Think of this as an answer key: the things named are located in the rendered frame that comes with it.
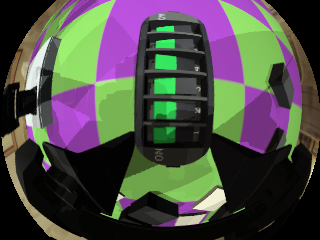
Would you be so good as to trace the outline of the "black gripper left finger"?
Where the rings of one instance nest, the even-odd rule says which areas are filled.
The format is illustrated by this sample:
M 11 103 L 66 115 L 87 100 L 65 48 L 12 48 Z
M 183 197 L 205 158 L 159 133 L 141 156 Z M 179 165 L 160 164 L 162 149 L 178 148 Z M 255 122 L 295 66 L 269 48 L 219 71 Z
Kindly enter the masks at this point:
M 133 147 L 135 132 L 132 131 L 81 153 L 43 141 L 49 163 L 75 177 L 89 199 L 108 216 L 112 216 L 115 208 L 125 172 L 135 152 Z

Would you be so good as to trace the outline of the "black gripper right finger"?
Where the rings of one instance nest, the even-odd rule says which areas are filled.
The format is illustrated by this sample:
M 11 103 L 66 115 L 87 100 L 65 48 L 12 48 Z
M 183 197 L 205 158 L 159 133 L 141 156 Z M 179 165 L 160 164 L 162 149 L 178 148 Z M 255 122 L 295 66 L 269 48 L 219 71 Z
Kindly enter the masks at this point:
M 259 189 L 272 168 L 288 157 L 292 145 L 261 153 L 213 132 L 209 149 L 223 184 L 228 212 L 233 213 L 245 208 L 245 201 Z

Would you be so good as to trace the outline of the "dark grey controller unit with green rocker switches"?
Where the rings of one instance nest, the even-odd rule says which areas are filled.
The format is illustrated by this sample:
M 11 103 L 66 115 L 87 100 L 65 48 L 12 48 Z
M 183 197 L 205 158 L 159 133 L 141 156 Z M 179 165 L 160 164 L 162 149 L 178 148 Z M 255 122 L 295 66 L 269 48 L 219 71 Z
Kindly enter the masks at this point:
M 207 155 L 213 133 L 213 67 L 203 21 L 160 12 L 141 23 L 135 73 L 135 144 L 165 168 Z

